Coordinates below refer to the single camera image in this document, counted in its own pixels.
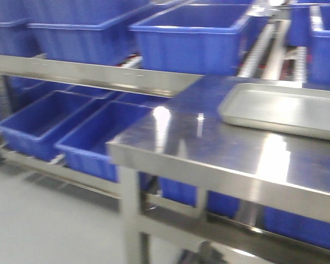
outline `gray floor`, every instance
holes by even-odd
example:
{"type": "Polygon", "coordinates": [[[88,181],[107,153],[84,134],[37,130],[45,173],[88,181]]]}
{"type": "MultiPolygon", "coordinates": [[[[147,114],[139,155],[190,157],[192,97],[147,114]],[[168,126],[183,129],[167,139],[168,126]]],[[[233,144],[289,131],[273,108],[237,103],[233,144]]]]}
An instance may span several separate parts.
{"type": "MultiPolygon", "coordinates": [[[[152,263],[180,250],[152,240],[152,263]]],[[[0,264],[124,263],[118,203],[0,161],[0,264]]]]}

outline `metal frame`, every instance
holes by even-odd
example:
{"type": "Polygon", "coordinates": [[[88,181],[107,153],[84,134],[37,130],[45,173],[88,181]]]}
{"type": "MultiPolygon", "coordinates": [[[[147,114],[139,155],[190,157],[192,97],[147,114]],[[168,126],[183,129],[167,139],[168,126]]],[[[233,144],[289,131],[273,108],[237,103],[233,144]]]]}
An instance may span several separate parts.
{"type": "Polygon", "coordinates": [[[66,168],[58,163],[47,163],[40,159],[10,150],[4,145],[0,146],[0,156],[8,162],[13,162],[33,171],[43,173],[51,178],[116,199],[120,198],[120,186],[118,183],[66,168]]]}
{"type": "Polygon", "coordinates": [[[264,263],[264,260],[290,264],[330,263],[329,250],[213,214],[199,218],[198,208],[153,195],[147,195],[145,200],[139,189],[136,170],[120,167],[119,175],[127,263],[150,263],[149,235],[196,253],[201,253],[204,241],[221,252],[223,257],[235,248],[246,256],[254,257],[257,263],[264,263]],[[156,203],[159,207],[148,209],[147,202],[156,203]]]}

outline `stainless steel tray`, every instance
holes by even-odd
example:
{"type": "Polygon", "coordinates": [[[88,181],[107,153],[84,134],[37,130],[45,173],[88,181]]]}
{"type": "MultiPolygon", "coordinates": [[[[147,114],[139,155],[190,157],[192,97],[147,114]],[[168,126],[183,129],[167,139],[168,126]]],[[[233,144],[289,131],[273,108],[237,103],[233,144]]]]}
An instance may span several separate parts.
{"type": "Polygon", "coordinates": [[[218,113],[233,125],[330,140],[330,91],[237,84],[218,113]]]}

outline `blue plastic bin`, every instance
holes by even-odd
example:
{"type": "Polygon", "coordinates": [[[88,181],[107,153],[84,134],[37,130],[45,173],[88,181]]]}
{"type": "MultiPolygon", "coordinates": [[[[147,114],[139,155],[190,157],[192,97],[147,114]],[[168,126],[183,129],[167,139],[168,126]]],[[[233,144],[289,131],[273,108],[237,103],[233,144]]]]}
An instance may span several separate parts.
{"type": "Polygon", "coordinates": [[[9,87],[18,94],[22,93],[28,87],[33,87],[43,82],[41,80],[14,77],[14,76],[8,76],[7,80],[9,87]]]}
{"type": "MultiPolygon", "coordinates": [[[[159,178],[162,196],[164,198],[196,206],[197,187],[179,181],[159,178]]],[[[240,200],[232,196],[210,191],[208,193],[207,210],[219,215],[234,217],[239,208],[240,200]]]]}
{"type": "Polygon", "coordinates": [[[313,6],[311,10],[315,22],[312,24],[309,81],[330,84],[330,5],[313,6]]]}
{"type": "Polygon", "coordinates": [[[249,8],[180,5],[135,23],[130,28],[137,32],[143,67],[234,75],[256,38],[257,19],[247,15],[249,8]]]}
{"type": "Polygon", "coordinates": [[[270,232],[330,249],[329,223],[266,207],[265,225],[270,232]]]}
{"type": "Polygon", "coordinates": [[[0,0],[0,22],[28,18],[23,0],[0,0]]]}
{"type": "Polygon", "coordinates": [[[117,65],[138,50],[128,26],[149,16],[146,5],[98,25],[29,24],[48,59],[117,65]]]}
{"type": "Polygon", "coordinates": [[[134,103],[142,106],[157,107],[165,103],[169,98],[125,92],[115,100],[118,102],[134,103]]]}
{"type": "Polygon", "coordinates": [[[41,53],[34,34],[26,23],[26,19],[0,22],[1,55],[33,57],[41,53]]]}
{"type": "Polygon", "coordinates": [[[175,7],[179,4],[183,4],[188,0],[153,0],[152,4],[157,7],[157,11],[161,12],[171,7],[175,7]]]}
{"type": "Polygon", "coordinates": [[[41,81],[38,84],[23,88],[21,93],[17,93],[14,98],[17,99],[18,109],[21,109],[53,91],[66,91],[69,87],[70,85],[68,84],[41,81]]]}
{"type": "Polygon", "coordinates": [[[12,150],[50,161],[54,144],[81,123],[89,96],[53,92],[0,122],[0,131],[12,150]]]}
{"type": "Polygon", "coordinates": [[[56,144],[65,154],[67,165],[76,170],[117,182],[105,142],[134,124],[151,108],[110,102],[56,144]]]}
{"type": "Polygon", "coordinates": [[[291,46],[308,46],[310,43],[310,6],[327,4],[330,0],[297,0],[291,3],[291,25],[288,42],[291,46]]]}
{"type": "Polygon", "coordinates": [[[93,25],[149,4],[149,0],[24,0],[32,22],[93,25]]]}
{"type": "Polygon", "coordinates": [[[106,98],[108,97],[110,100],[115,99],[116,97],[120,96],[121,92],[113,92],[105,89],[99,89],[94,87],[87,87],[87,86],[71,86],[68,90],[69,92],[74,92],[76,94],[81,95],[88,95],[94,98],[106,98]]]}

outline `stainless steel table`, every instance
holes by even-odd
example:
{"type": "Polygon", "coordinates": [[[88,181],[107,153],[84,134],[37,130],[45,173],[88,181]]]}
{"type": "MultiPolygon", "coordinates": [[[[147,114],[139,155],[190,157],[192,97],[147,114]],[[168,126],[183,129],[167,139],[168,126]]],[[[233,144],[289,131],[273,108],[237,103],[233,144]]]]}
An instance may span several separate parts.
{"type": "Polygon", "coordinates": [[[235,248],[276,263],[330,263],[328,250],[206,217],[211,190],[330,223],[330,141],[223,124],[216,108],[237,83],[302,86],[206,76],[108,143],[120,165],[129,264],[149,263],[149,234],[194,252],[207,241],[223,253],[235,248]],[[198,186],[197,208],[159,199],[145,210],[137,171],[198,186]]]}

